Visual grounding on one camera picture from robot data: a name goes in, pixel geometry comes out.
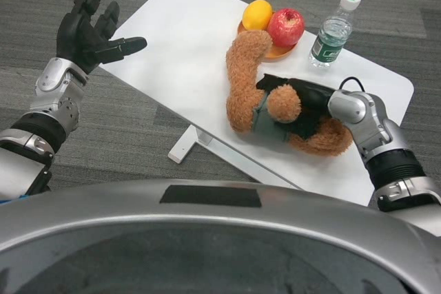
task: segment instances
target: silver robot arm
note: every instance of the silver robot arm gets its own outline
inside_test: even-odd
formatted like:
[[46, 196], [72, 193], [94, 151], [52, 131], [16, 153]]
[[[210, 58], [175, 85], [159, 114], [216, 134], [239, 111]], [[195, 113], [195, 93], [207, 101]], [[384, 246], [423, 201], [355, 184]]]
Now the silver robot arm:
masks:
[[380, 210], [441, 235], [441, 189], [424, 173], [401, 129], [387, 117], [382, 100], [365, 92], [337, 90], [329, 99], [376, 189]]
[[0, 200], [45, 188], [55, 153], [78, 126], [87, 81], [86, 73], [73, 62], [49, 61], [35, 84], [30, 111], [0, 132]]
[[109, 41], [119, 16], [115, 1], [92, 26], [99, 3], [74, 0], [58, 29], [57, 57], [35, 84], [30, 111], [0, 132], [0, 202], [48, 189], [54, 155], [78, 127], [88, 74], [99, 63], [124, 59], [147, 46], [142, 37]]

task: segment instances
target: plate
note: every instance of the plate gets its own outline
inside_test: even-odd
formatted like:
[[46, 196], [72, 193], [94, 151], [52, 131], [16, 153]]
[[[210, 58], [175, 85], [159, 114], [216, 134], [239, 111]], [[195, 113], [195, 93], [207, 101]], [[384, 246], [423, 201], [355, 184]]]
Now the plate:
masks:
[[[243, 31], [247, 31], [242, 24], [242, 21], [239, 23], [237, 27], [237, 34], [240, 34]], [[288, 48], [280, 48], [278, 46], [272, 45], [271, 49], [263, 59], [264, 62], [274, 62], [279, 61], [286, 58], [289, 53], [295, 48], [296, 45], [289, 46]]]

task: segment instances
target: table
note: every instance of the table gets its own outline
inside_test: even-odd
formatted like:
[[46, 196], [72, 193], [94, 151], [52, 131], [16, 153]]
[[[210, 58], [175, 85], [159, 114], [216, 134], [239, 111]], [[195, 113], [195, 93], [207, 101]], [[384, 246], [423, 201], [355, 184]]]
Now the table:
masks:
[[[339, 157], [324, 158], [230, 128], [225, 53], [246, 6], [240, 0], [148, 0], [114, 35], [144, 36], [148, 46], [101, 67], [190, 123], [169, 153], [175, 162], [198, 143], [263, 184], [367, 205], [373, 187], [354, 144]], [[262, 64], [258, 79], [266, 72], [338, 88], [357, 76], [383, 99], [389, 118], [401, 123], [413, 93], [408, 79], [347, 50], [328, 70], [316, 69], [308, 62], [314, 39], [304, 33], [286, 59]], [[358, 90], [350, 82], [345, 88]]]

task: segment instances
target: green label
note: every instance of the green label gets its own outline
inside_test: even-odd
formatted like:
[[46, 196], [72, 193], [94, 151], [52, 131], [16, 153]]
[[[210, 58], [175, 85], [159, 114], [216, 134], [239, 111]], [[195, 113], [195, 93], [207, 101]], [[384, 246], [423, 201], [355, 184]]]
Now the green label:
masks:
[[312, 46], [312, 55], [314, 55], [314, 58], [316, 58], [320, 62], [333, 62], [336, 60], [342, 48], [343, 45], [329, 46], [323, 43], [320, 37], [317, 36], [317, 39]]

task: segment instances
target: lemon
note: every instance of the lemon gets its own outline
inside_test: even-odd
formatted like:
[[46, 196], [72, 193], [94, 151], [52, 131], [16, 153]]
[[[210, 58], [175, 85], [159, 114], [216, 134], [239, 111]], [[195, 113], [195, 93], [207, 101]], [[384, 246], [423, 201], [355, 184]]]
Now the lemon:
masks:
[[273, 14], [271, 4], [265, 0], [255, 0], [245, 8], [242, 24], [247, 30], [265, 30]]

